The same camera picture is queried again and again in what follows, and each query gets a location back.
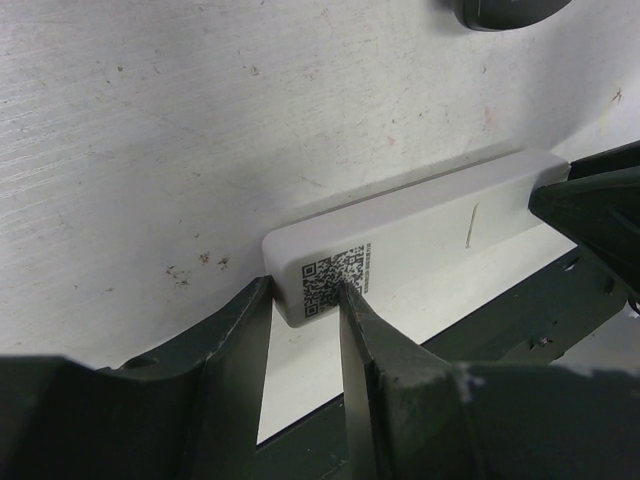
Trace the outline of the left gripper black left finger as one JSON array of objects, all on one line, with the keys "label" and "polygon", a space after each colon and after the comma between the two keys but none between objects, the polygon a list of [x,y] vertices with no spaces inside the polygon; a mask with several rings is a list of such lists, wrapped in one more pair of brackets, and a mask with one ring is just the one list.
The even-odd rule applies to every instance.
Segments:
[{"label": "left gripper black left finger", "polygon": [[5,479],[249,479],[272,323],[269,278],[124,363],[1,360]]}]

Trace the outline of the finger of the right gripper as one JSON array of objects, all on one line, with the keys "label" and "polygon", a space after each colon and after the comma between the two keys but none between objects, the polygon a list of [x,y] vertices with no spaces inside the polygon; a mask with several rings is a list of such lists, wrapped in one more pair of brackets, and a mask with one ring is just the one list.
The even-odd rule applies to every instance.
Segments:
[{"label": "finger of the right gripper", "polygon": [[639,298],[639,143],[576,160],[531,194],[529,211],[576,243]]}]

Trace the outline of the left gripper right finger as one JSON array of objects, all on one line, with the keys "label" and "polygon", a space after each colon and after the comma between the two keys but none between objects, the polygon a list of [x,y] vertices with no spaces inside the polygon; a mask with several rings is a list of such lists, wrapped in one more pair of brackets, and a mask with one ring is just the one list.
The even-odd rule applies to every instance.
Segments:
[{"label": "left gripper right finger", "polygon": [[635,479],[639,373],[449,363],[339,289],[357,479]]}]

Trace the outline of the white remote control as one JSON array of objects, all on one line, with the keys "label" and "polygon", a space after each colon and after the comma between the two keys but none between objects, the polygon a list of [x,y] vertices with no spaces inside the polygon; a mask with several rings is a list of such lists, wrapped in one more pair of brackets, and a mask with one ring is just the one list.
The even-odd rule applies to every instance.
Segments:
[{"label": "white remote control", "polygon": [[274,230],[262,252],[275,303],[298,328],[331,312],[338,287],[379,298],[530,230],[532,192],[570,164],[528,149],[390,191]]}]

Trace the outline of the black remote with buttons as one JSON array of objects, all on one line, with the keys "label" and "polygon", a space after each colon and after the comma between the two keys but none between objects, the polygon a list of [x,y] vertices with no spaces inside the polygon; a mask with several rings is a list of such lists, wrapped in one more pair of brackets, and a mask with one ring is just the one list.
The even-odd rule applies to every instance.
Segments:
[{"label": "black remote with buttons", "polygon": [[476,31],[507,31],[528,27],[556,14],[571,0],[456,0],[456,18]]}]

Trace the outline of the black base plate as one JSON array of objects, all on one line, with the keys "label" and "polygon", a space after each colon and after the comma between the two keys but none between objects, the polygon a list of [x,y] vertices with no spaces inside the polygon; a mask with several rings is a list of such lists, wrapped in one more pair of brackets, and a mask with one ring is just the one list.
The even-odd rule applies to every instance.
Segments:
[{"label": "black base plate", "polygon": [[339,298],[344,392],[261,445],[259,478],[638,477],[638,370],[559,364],[627,300],[581,251],[423,344]]}]

